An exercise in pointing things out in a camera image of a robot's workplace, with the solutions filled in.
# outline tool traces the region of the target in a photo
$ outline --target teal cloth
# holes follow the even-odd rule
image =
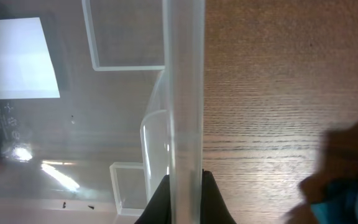
[[[358,223],[358,181],[335,180],[326,188],[326,198],[311,204],[311,210],[321,224]]]

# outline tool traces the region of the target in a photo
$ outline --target brown wooden surface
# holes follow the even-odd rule
[[[206,2],[203,166],[238,223],[314,223],[358,174],[358,1]]]

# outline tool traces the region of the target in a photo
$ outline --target black object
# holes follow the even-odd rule
[[[135,224],[171,224],[169,186],[169,175],[166,175]],[[235,224],[210,171],[203,171],[200,223]]]

